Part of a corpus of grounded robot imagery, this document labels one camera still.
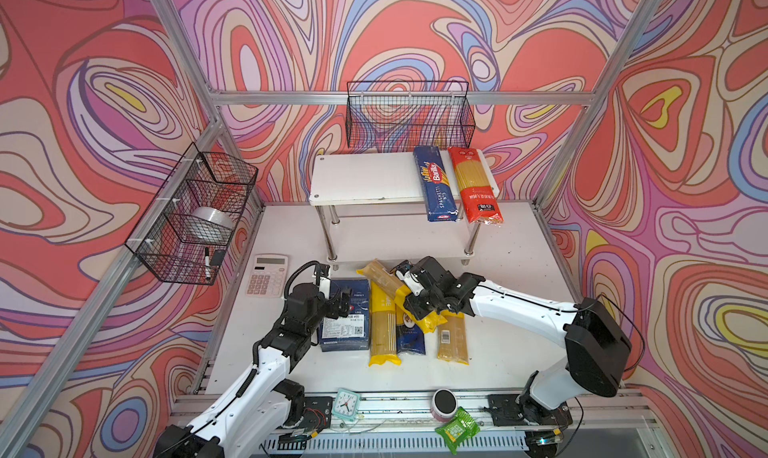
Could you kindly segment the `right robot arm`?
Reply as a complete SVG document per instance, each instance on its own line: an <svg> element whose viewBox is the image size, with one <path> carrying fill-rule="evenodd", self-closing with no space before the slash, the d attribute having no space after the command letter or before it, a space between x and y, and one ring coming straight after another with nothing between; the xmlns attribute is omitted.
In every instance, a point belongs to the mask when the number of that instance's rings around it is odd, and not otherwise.
<svg viewBox="0 0 768 458"><path fill-rule="evenodd" d="M618 394L632 344L604 304L593 298L558 302L515 291L484 276L456 277L434 257L405 260L393 268L407 287L404 309L415 319L443 311L494 319L535 333L564 355L529 376L515 398L518 419L530 425L554 422L555 412L583 394Z"/></svg>

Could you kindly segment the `yellow clear spaghetti bag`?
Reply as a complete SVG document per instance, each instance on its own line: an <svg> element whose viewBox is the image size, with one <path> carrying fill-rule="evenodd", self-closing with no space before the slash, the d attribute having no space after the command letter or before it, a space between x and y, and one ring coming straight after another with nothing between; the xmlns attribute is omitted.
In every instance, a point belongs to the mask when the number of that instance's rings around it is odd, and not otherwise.
<svg viewBox="0 0 768 458"><path fill-rule="evenodd" d="M445 319L438 326L437 358L446 362L469 364L465 315L447 310L441 313Z"/></svg>

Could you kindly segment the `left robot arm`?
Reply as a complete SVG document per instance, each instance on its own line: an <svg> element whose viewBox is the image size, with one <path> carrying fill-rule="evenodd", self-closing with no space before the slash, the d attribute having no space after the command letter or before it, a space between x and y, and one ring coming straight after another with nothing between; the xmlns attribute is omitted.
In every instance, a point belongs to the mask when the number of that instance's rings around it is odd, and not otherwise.
<svg viewBox="0 0 768 458"><path fill-rule="evenodd" d="M328 278L287 288L269 332L252 347L250 366L207 410L184 427L168 426L154 457L249 457L276 429L304 414L304 387L289 374L311 348L324 319L346 317L351 291Z"/></svg>

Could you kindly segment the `blue Barilla spaghetti box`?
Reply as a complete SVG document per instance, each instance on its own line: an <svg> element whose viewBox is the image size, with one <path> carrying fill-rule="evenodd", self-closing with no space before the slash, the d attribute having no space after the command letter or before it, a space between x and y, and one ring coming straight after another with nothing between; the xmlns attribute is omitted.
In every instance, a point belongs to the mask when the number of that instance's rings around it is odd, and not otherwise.
<svg viewBox="0 0 768 458"><path fill-rule="evenodd" d="M413 156L421 177L427 219L430 222L458 220L458 208L439 148L416 146Z"/></svg>

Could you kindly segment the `yellow narrow spaghetti bag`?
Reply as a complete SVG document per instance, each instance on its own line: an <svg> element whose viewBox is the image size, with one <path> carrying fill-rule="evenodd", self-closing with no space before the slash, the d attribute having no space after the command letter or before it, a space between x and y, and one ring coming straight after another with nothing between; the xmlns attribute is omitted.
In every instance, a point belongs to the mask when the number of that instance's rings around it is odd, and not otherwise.
<svg viewBox="0 0 768 458"><path fill-rule="evenodd" d="M375 283L391 298L400 311L403 311L424 333L434 332L440 325L447 322L445 316L432 311L424 318L418 319L406 309L406 298L412 294L411 289L402 280L390 274L377 259L369 262L357 273Z"/></svg>

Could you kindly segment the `blue Barilla pasta box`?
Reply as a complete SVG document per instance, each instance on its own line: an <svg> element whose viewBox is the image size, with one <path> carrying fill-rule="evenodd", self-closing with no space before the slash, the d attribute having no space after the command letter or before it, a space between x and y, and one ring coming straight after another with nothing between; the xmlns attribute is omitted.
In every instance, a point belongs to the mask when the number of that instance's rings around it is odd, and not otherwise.
<svg viewBox="0 0 768 458"><path fill-rule="evenodd" d="M325 318L318 328L319 345L323 352L368 350L370 345L371 287L366 279L334 279L333 296L342 291L350 295L346 317Z"/></svg>

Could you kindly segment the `red spaghetti bag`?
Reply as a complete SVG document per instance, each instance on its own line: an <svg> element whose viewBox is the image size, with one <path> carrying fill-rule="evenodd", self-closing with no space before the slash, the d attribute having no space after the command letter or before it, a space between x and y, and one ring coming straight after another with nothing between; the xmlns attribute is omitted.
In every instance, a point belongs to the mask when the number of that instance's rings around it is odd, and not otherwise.
<svg viewBox="0 0 768 458"><path fill-rule="evenodd" d="M475 148L450 147L448 152L468 221L502 224L503 217L479 151Z"/></svg>

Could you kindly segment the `yellow Pastatime spaghetti bag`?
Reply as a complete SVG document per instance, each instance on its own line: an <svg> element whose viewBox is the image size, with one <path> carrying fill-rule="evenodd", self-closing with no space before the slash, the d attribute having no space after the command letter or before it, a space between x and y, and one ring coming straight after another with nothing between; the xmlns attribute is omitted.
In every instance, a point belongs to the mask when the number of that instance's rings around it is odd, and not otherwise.
<svg viewBox="0 0 768 458"><path fill-rule="evenodd" d="M369 365L392 363L400 366L397 354L396 307L393 299L376 283L371 283Z"/></svg>

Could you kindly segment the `blue yellow Ankara spaghetti bag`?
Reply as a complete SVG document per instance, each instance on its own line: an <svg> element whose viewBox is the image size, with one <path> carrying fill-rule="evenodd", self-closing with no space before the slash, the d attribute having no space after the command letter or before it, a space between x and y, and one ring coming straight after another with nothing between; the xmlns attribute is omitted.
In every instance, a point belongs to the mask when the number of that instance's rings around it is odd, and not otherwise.
<svg viewBox="0 0 768 458"><path fill-rule="evenodd" d="M396 309L396 349L398 354L425 355L425 339L422 330L408 314Z"/></svg>

